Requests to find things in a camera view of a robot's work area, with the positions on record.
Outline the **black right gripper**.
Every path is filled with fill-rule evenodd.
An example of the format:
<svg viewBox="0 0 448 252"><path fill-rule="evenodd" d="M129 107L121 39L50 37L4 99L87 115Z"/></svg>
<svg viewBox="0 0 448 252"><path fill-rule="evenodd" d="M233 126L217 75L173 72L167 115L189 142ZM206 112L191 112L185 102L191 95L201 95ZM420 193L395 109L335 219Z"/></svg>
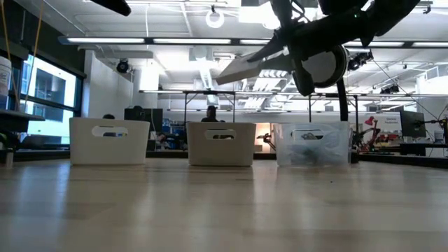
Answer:
<svg viewBox="0 0 448 252"><path fill-rule="evenodd" d="M320 20L298 24L285 33L276 33L261 50L247 59L247 62L273 59L273 55L284 51L304 58L329 50L334 46L359 39L363 35L364 14L348 12L334 14ZM293 78L298 92L308 96L314 91L314 82L310 73L298 57L292 59L295 68Z"/></svg>

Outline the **white Acer card reader box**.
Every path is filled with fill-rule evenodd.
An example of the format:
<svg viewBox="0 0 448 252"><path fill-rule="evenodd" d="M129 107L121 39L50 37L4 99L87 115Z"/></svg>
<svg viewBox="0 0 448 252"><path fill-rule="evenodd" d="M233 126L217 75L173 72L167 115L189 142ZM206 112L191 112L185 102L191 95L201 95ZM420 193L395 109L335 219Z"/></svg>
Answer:
<svg viewBox="0 0 448 252"><path fill-rule="evenodd" d="M287 72L291 72L293 70L289 56L280 55L273 57L273 59L247 62L247 59L254 54L255 53L244 55L246 62L238 71L232 69L230 67L231 63L229 63L220 75L215 78L217 84L223 85L226 83L240 81L245 78L252 78L254 76L258 76L262 70L280 70Z"/></svg>

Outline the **clear plastic bin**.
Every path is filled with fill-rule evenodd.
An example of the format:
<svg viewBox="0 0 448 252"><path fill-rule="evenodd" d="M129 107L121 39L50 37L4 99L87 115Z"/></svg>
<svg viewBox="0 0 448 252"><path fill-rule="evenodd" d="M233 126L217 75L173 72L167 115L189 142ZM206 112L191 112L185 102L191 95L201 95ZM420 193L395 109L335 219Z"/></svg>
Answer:
<svg viewBox="0 0 448 252"><path fill-rule="evenodd" d="M348 122L279 123L273 130L281 167L349 163L352 129Z"/></svg>

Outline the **grey plastic bin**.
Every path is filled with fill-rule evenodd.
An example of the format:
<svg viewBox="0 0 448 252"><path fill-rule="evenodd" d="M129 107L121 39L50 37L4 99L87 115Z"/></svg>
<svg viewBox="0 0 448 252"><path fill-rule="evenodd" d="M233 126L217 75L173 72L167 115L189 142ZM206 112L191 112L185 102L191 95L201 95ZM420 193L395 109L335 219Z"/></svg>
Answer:
<svg viewBox="0 0 448 252"><path fill-rule="evenodd" d="M256 124L189 122L186 129L190 165L250 167L253 164Z"/></svg>

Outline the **white plastic bin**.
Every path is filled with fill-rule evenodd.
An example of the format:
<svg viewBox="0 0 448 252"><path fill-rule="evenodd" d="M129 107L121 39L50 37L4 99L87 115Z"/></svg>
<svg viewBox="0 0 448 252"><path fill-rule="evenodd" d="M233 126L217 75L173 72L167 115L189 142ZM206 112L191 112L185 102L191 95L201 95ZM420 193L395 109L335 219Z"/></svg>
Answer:
<svg viewBox="0 0 448 252"><path fill-rule="evenodd" d="M100 118L69 120L72 165L142 165L151 124Z"/></svg>

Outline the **black desk lamp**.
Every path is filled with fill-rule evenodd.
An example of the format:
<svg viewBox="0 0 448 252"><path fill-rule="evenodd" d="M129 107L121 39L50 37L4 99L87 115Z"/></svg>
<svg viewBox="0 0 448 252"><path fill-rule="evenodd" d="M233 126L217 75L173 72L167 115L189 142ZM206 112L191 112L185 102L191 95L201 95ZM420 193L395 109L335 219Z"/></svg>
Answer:
<svg viewBox="0 0 448 252"><path fill-rule="evenodd" d="M344 84L348 59L346 48L343 45L336 45L328 51L320 52L302 61L302 68L311 77L314 89L324 89L336 85L341 121L347 121L349 117Z"/></svg>

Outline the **black ceiling track lights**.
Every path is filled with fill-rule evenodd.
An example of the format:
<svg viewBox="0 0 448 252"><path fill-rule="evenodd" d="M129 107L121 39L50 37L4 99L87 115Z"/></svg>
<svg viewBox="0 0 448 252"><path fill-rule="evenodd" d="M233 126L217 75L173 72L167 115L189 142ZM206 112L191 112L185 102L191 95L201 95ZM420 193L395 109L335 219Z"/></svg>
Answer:
<svg viewBox="0 0 448 252"><path fill-rule="evenodd" d="M373 59L374 57L371 50L365 52L356 52L353 55L349 56L347 70L348 71L358 70L360 67L362 67L367 62Z"/></svg>

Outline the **red desk lamp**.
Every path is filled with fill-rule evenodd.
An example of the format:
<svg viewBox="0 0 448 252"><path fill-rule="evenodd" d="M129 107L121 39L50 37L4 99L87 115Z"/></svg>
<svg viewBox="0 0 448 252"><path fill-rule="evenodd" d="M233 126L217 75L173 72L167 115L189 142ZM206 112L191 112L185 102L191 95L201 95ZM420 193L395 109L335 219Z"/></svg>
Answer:
<svg viewBox="0 0 448 252"><path fill-rule="evenodd" d="M370 126L370 128L357 133L356 144L359 147L360 152L371 152L375 149L374 143L378 137L378 134L381 132L381 130L377 127L377 123L378 119L376 119L374 116L370 116L365 121L365 124ZM364 142L363 137L370 132L372 133L370 140Z"/></svg>

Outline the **white wipes canister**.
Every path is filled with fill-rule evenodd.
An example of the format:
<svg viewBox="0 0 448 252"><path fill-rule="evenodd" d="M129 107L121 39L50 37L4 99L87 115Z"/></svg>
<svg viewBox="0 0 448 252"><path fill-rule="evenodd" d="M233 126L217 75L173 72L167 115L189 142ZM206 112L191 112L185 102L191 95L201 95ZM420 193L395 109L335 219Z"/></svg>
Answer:
<svg viewBox="0 0 448 252"><path fill-rule="evenodd" d="M9 87L11 83L11 61L0 56L0 109L9 108Z"/></svg>

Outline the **black computer monitor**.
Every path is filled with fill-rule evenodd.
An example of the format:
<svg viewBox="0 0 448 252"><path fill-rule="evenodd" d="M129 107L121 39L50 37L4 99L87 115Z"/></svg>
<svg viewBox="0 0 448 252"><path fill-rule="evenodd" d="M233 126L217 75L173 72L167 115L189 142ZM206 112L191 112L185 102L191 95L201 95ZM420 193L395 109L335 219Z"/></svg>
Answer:
<svg viewBox="0 0 448 252"><path fill-rule="evenodd" d="M400 123L404 137L426 137L424 114L412 111L400 112Z"/></svg>

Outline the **dark side desk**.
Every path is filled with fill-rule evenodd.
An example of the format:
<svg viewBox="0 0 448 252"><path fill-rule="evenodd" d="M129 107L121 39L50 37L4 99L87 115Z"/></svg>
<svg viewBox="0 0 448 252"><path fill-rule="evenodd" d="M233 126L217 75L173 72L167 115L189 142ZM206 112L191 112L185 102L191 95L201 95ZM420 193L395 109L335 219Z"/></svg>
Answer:
<svg viewBox="0 0 448 252"><path fill-rule="evenodd" d="M0 109L0 128L10 132L27 132L30 121L45 121L39 115Z"/></svg>

